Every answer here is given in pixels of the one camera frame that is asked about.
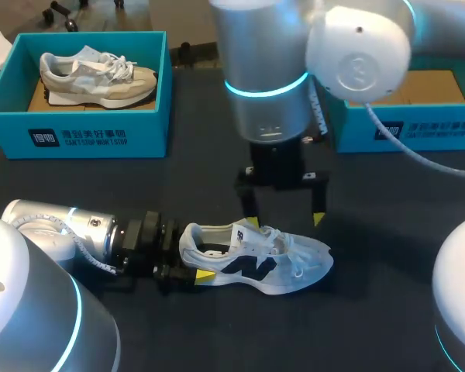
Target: black logo on box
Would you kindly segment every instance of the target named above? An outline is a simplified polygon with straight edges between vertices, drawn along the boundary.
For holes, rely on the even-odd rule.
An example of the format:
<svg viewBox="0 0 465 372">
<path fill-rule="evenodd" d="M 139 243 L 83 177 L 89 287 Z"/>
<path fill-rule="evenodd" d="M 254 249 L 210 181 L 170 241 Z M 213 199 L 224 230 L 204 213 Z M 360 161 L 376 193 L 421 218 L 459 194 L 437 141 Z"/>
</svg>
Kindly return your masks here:
<svg viewBox="0 0 465 372">
<path fill-rule="evenodd" d="M 400 138 L 401 131 L 403 130 L 403 122 L 382 122 L 382 124 L 391 132 L 393 136 L 396 138 Z M 386 140 L 386 136 L 379 130 L 377 129 L 375 131 L 375 136 L 374 139 L 376 141 L 381 141 L 381 140 Z"/>
<path fill-rule="evenodd" d="M 29 129 L 29 135 L 36 147 L 59 147 L 59 140 L 53 129 Z"/>
</svg>

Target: shoe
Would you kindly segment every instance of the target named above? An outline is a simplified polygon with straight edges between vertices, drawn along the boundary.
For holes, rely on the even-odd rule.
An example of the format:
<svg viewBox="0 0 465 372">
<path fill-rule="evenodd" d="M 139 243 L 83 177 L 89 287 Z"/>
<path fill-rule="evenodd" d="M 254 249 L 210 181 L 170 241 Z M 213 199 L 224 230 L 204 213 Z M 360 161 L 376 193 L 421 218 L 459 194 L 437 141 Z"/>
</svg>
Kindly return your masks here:
<svg viewBox="0 0 465 372">
<path fill-rule="evenodd" d="M 190 224 L 179 241 L 184 264 L 215 273 L 204 285 L 245 283 L 265 294 L 298 291 L 321 280 L 334 259 L 324 243 L 245 219 L 228 226 Z"/>
<path fill-rule="evenodd" d="M 156 91 L 157 73 L 135 67 L 124 56 L 85 46 L 72 57 L 44 53 L 40 74 L 51 105 L 95 103 L 107 109 L 134 105 Z"/>
</svg>

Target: teal shoe box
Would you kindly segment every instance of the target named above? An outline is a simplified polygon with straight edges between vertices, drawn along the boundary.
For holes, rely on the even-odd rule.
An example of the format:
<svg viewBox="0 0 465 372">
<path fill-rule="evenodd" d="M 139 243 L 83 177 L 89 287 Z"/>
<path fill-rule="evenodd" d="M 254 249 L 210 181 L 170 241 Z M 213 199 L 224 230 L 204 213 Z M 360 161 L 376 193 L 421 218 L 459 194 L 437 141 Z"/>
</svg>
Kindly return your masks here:
<svg viewBox="0 0 465 372">
<path fill-rule="evenodd" d="M 465 60 L 418 57 L 412 71 L 451 71 L 464 103 L 374 105 L 383 124 L 406 146 L 416 151 L 465 150 Z M 450 94 L 450 85 L 422 81 L 415 94 L 431 84 L 432 95 Z M 351 105 L 324 94 L 328 121 L 339 153 L 372 153 L 399 151 L 377 130 L 363 106 Z"/>
<path fill-rule="evenodd" d="M 28 112 L 40 56 L 72 56 L 85 45 L 158 72 L 155 109 Z M 166 33 L 23 33 L 0 72 L 0 146 L 9 159 L 165 157 L 171 93 Z"/>
</svg>

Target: cardboard insert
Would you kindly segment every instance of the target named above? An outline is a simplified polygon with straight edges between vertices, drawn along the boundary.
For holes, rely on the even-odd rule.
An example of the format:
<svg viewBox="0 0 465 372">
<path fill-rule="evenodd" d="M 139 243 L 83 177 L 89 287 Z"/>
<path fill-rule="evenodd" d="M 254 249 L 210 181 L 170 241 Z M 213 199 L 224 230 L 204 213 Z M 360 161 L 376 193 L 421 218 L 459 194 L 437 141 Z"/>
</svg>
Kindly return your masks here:
<svg viewBox="0 0 465 372">
<path fill-rule="evenodd" d="M 372 105 L 465 104 L 452 71 L 409 71 L 401 87 Z M 350 106 L 361 106 L 350 102 Z"/>
</svg>

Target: beige sneaker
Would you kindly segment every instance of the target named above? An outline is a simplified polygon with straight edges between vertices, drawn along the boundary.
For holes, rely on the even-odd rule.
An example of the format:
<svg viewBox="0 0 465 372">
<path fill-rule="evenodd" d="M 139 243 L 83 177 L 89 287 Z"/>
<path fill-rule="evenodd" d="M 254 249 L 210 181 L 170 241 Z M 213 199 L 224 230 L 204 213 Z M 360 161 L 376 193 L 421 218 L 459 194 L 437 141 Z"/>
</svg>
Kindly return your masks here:
<svg viewBox="0 0 465 372">
<path fill-rule="evenodd" d="M 158 74 L 136 67 L 124 56 L 100 53 L 89 46 L 72 57 L 44 53 L 40 74 L 51 105 L 95 103 L 107 109 L 134 105 L 156 92 Z"/>
</svg>

